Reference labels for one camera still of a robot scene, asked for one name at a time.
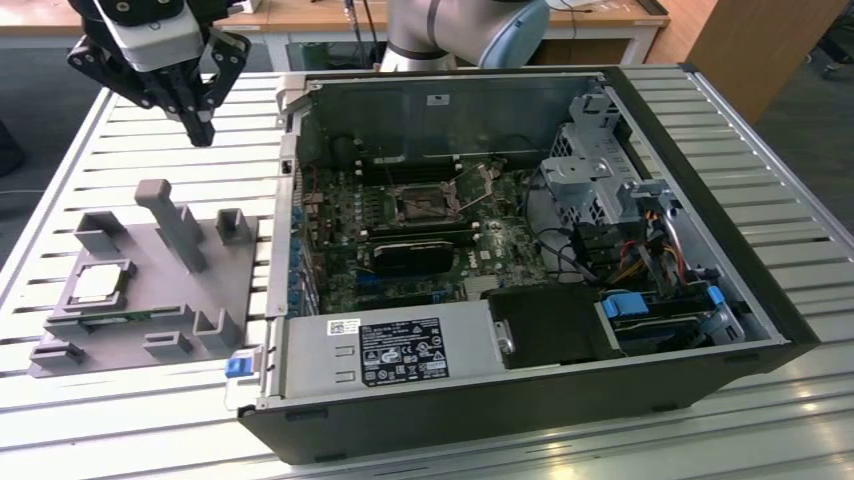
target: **black wire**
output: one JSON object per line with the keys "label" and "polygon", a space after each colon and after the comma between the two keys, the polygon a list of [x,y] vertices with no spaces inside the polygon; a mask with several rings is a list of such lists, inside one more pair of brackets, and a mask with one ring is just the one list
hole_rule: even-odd
{"label": "black wire", "polygon": [[572,244],[567,243],[564,246],[560,247],[560,250],[558,250],[558,271],[562,272],[563,271],[563,259],[560,258],[560,255],[563,255],[563,250],[567,249],[567,247],[571,247]]}
{"label": "black wire", "polygon": [[[531,228],[531,221],[528,220],[528,199],[531,198],[531,189],[533,186],[533,175],[536,175],[536,173],[540,171],[539,166],[533,169],[533,171],[531,172],[531,177],[528,179],[528,188],[524,191],[524,200],[521,202],[521,217],[524,218],[524,223],[528,227],[528,230],[531,230],[531,232],[533,231],[533,229]],[[563,253],[558,250],[555,250],[555,248],[548,245],[545,242],[539,240],[539,235],[541,233],[545,233],[548,231],[552,231],[552,229],[558,232],[562,232],[560,228],[545,228],[543,230],[540,230],[539,233],[535,234],[535,239],[539,241],[540,246],[545,249],[545,251],[551,252],[553,255],[556,255],[558,257],[558,262],[566,261],[572,268],[575,269],[575,271],[578,273],[580,273],[580,275],[584,277],[584,279],[587,281],[590,281],[594,284],[604,284],[606,282],[602,281],[602,279],[599,277],[596,277],[592,272],[590,270],[587,270],[587,268],[584,268],[584,266],[578,263],[575,261],[574,258],[567,257],[566,255],[563,255]]]}
{"label": "black wire", "polygon": [[345,0],[352,14],[352,31],[356,34],[356,43],[359,44],[359,57],[361,58],[361,67],[368,67],[368,60],[364,56],[364,43],[361,43],[361,30],[359,29],[359,15],[356,14],[356,5],[352,0]]}
{"label": "black wire", "polygon": [[379,60],[379,41],[376,40],[376,28],[373,27],[373,15],[371,15],[371,7],[368,6],[368,0],[361,0],[364,5],[364,12],[368,15],[368,25],[371,25],[371,35],[373,36],[373,55]]}
{"label": "black wire", "polygon": [[536,150],[539,153],[541,153],[543,155],[548,155],[548,152],[545,152],[545,150],[543,150],[540,147],[537,147],[533,142],[531,141],[531,139],[528,138],[527,135],[521,135],[520,133],[512,133],[509,135],[507,135],[505,138],[520,138],[521,140],[524,140],[524,143],[528,144],[528,146]]}
{"label": "black wire", "polygon": [[555,8],[551,5],[548,6],[548,8],[551,8],[556,12],[570,12],[570,18],[572,20],[572,38],[571,38],[571,41],[570,41],[570,62],[571,62],[572,61],[572,47],[574,47],[575,40],[578,39],[578,24],[575,23],[575,14],[576,13],[592,13],[592,10],[578,10],[578,9],[572,8],[572,5],[566,3],[566,0],[560,0],[560,3],[563,5],[566,5],[567,8]]}

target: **warning label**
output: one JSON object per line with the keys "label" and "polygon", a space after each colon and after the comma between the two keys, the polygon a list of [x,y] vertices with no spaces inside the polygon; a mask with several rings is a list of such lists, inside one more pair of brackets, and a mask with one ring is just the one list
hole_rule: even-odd
{"label": "warning label", "polygon": [[448,376],[437,318],[361,325],[361,382],[368,387]]}

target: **gray plastic post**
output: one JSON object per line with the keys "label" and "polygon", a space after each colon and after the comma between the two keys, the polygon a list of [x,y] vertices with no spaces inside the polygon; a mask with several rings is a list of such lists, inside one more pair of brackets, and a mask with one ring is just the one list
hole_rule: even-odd
{"label": "gray plastic post", "polygon": [[42,368],[78,365],[85,358],[85,352],[70,342],[50,342],[38,345],[32,350],[29,360]]}
{"label": "gray plastic post", "polygon": [[208,263],[196,245],[199,226],[196,224],[193,228],[187,225],[185,220],[192,221],[193,224],[195,220],[192,216],[181,218],[169,200],[171,191],[172,185],[165,180],[140,180],[133,200],[139,206],[151,210],[160,225],[160,233],[187,270],[200,272],[207,268]]}
{"label": "gray plastic post", "polygon": [[252,241],[252,230],[239,208],[216,212],[216,232],[223,245],[241,245]]}
{"label": "gray plastic post", "polygon": [[204,312],[196,312],[196,321],[192,326],[192,333],[201,340],[204,348],[232,347],[237,343],[237,325],[228,315],[228,311],[221,308],[216,318],[216,323],[208,320]]}
{"label": "gray plastic post", "polygon": [[122,231],[124,226],[112,212],[90,212],[82,214],[74,237],[96,258],[118,258],[110,236]]}
{"label": "gray plastic post", "polygon": [[175,330],[172,332],[149,333],[144,337],[143,348],[153,357],[187,356],[192,350],[192,345],[184,334]]}

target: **blue drive bracket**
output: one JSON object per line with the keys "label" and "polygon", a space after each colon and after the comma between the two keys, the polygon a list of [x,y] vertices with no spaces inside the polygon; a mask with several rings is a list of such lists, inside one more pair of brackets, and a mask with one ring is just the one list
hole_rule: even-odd
{"label": "blue drive bracket", "polygon": [[615,293],[602,301],[602,308],[608,318],[627,317],[650,313],[643,295],[636,292]]}

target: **sticker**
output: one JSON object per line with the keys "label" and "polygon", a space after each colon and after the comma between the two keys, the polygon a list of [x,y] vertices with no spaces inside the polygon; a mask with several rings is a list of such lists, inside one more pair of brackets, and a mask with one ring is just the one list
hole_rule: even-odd
{"label": "sticker", "polygon": [[427,95],[427,106],[440,107],[451,104],[451,95]]}
{"label": "sticker", "polygon": [[261,29],[257,25],[219,25],[217,27],[227,32],[256,32]]}
{"label": "sticker", "polygon": [[357,318],[329,320],[328,322],[325,322],[325,334],[328,336],[332,336],[359,333],[359,325],[361,325],[361,320]]}
{"label": "sticker", "polygon": [[437,318],[359,327],[361,383],[368,387],[444,378],[444,337]]}

